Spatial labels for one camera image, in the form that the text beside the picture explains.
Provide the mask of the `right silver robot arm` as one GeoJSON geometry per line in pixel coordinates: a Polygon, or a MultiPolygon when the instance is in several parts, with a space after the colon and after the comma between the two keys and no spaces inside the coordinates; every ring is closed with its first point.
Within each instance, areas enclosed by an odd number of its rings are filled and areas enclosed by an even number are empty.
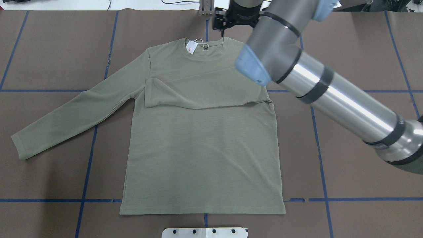
{"type": "Polygon", "coordinates": [[[272,1],[242,47],[237,70],[261,86],[281,84],[375,149],[386,163],[421,175],[422,119],[405,120],[296,46],[307,24],[327,18],[334,4],[335,0],[272,1]]]}

